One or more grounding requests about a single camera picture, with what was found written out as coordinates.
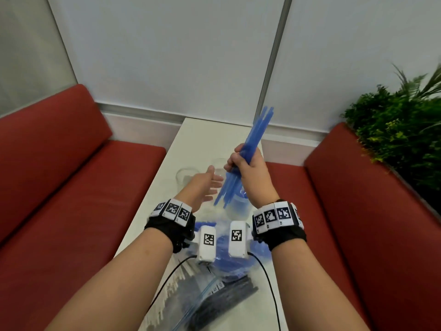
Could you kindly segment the red sofa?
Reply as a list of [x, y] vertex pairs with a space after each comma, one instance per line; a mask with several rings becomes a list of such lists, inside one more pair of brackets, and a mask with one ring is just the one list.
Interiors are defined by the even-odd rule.
[[441, 223], [343, 123], [303, 166], [267, 162], [307, 243], [375, 331], [441, 331]]
[[166, 149], [76, 84], [0, 118], [0, 331], [43, 331], [115, 255]]

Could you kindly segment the grey window post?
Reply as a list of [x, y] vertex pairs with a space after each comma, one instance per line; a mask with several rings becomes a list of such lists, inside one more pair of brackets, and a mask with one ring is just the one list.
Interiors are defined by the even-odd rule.
[[262, 83], [262, 88], [261, 88], [260, 96], [258, 99], [257, 108], [255, 111], [253, 122], [257, 121], [258, 117], [260, 116], [260, 114], [262, 113], [262, 110], [263, 110], [263, 104], [265, 102], [265, 98], [266, 98], [266, 95], [268, 92], [269, 83], [271, 81], [273, 69], [275, 66], [275, 62], [277, 60], [278, 51], [279, 51], [280, 44], [281, 44], [281, 41], [283, 38], [284, 29], [286, 26], [286, 22], [288, 20], [288, 16], [289, 16], [292, 2], [293, 2], [293, 0], [284, 0], [283, 6], [282, 6], [282, 10], [280, 13], [280, 18], [279, 18], [279, 22], [277, 25], [277, 30], [276, 30], [276, 33], [274, 36], [273, 46], [272, 46], [272, 50], [271, 50], [271, 53], [269, 56], [267, 69], [266, 69], [265, 77], [264, 77], [264, 80]]

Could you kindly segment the wristband with marker tags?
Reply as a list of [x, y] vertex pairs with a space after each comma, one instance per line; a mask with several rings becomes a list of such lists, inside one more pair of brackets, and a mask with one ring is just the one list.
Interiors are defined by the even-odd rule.
[[151, 212], [144, 229], [155, 228], [161, 231], [171, 241], [173, 253], [188, 248], [187, 241], [195, 238], [196, 218], [192, 207], [186, 203], [169, 199], [157, 204]]
[[293, 239], [307, 242], [304, 224], [297, 207], [282, 199], [254, 211], [252, 237], [259, 243], [265, 243], [270, 251]]

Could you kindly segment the zip bag of black straws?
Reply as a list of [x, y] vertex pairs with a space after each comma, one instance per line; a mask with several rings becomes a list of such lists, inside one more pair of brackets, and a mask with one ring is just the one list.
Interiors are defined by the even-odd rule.
[[212, 266], [201, 267], [179, 285], [180, 321], [172, 331], [202, 331], [258, 291], [246, 275], [224, 275]]

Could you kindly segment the right wristband with marker tags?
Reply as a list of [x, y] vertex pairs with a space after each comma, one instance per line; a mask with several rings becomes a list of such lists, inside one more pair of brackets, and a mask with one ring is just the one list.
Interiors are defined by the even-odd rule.
[[252, 237], [259, 243], [265, 243], [270, 251], [293, 239], [307, 242], [304, 224], [297, 207], [282, 199], [254, 211]]

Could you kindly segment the left wristband with marker tags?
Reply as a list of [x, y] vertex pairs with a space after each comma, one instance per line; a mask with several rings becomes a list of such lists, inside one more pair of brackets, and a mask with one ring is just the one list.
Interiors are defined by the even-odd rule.
[[187, 241], [195, 238], [196, 218], [192, 207], [186, 203], [169, 199], [157, 204], [151, 212], [144, 229], [155, 228], [161, 231], [171, 241], [173, 253], [188, 248]]

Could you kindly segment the person's right forearm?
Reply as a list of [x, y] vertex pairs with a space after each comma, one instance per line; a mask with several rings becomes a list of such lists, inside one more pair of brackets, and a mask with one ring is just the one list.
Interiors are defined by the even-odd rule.
[[302, 239], [272, 250], [289, 331], [370, 331]]

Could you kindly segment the pile of blue straws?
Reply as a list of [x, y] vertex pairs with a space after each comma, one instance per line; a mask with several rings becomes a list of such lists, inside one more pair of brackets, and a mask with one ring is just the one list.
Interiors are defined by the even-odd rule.
[[[249, 255], [248, 259], [237, 259], [229, 256], [228, 245], [230, 223], [231, 221], [229, 220], [218, 222], [196, 222], [195, 232], [198, 233], [203, 225], [209, 225], [216, 228], [217, 252], [216, 259], [211, 265], [214, 270], [223, 277], [239, 278], [250, 272], [251, 268], [256, 264], [256, 260]], [[272, 259], [268, 246], [265, 243], [259, 243], [252, 239], [251, 226], [249, 239], [250, 253], [256, 255], [264, 263]]]

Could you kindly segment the clear plastic cup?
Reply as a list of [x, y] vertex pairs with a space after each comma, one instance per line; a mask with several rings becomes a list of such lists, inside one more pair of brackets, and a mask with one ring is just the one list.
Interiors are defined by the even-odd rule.
[[211, 161], [211, 165], [215, 168], [215, 175], [221, 176], [225, 181], [227, 172], [224, 169], [225, 164], [227, 163], [227, 158], [219, 157], [215, 158]]
[[177, 191], [180, 192], [197, 173], [198, 171], [194, 167], [183, 167], [178, 170], [175, 175]]
[[227, 217], [232, 221], [246, 221], [250, 216], [252, 205], [245, 189], [237, 190], [225, 208]]

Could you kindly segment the person's right hand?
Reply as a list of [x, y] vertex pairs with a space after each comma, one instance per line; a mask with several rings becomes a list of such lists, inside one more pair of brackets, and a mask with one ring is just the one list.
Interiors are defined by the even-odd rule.
[[249, 168], [241, 172], [241, 182], [250, 203], [257, 209], [275, 203], [280, 197], [273, 186], [266, 162], [257, 148]]

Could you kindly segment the bundle of blue straws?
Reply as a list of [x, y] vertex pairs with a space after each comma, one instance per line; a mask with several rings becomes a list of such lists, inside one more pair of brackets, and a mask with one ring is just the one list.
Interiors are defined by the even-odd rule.
[[[268, 108], [265, 106], [256, 122], [254, 122], [248, 137], [240, 151], [240, 156], [249, 164], [256, 152], [258, 144], [261, 142], [262, 136], [268, 127], [274, 114], [274, 107]], [[214, 201], [214, 206], [217, 206], [223, 200], [223, 207], [226, 208], [231, 202], [234, 195], [237, 194], [243, 187], [241, 182], [240, 170], [233, 166], [232, 170], [227, 174], [217, 198]]]

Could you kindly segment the person's left forearm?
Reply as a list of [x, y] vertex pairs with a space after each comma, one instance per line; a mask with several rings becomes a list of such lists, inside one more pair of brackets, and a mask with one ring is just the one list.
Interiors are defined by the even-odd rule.
[[164, 233], [144, 230], [77, 291], [45, 331], [138, 331], [172, 252]]

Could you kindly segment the green plant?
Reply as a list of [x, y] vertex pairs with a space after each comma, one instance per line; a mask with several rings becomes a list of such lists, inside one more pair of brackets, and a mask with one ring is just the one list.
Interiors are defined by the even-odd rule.
[[396, 91], [379, 84], [341, 117], [373, 162], [392, 168], [441, 216], [441, 60], [428, 80], [394, 68]]

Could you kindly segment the person's left hand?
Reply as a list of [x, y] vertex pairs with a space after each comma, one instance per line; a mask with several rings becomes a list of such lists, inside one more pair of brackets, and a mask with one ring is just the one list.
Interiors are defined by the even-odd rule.
[[174, 199], [190, 206], [191, 212], [195, 213], [203, 204], [202, 197], [204, 195], [214, 196], [218, 193], [218, 189], [210, 188], [211, 181], [223, 182], [223, 178], [218, 175], [206, 176], [206, 173], [197, 173]]

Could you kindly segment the pile of white straws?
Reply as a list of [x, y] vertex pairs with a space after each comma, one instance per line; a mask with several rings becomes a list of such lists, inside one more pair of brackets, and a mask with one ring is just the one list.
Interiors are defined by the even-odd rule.
[[147, 312], [138, 331], [153, 331], [155, 327], [160, 326], [161, 322], [165, 319], [164, 310], [167, 301], [172, 295], [176, 294], [180, 282], [190, 278], [191, 275], [194, 275], [194, 272], [190, 269], [188, 264], [183, 264], [174, 271], [170, 278], [168, 278], [173, 269], [185, 258], [186, 256], [184, 254], [172, 255], [154, 295], [154, 297], [156, 297], [156, 295], [159, 296], [152, 308]]

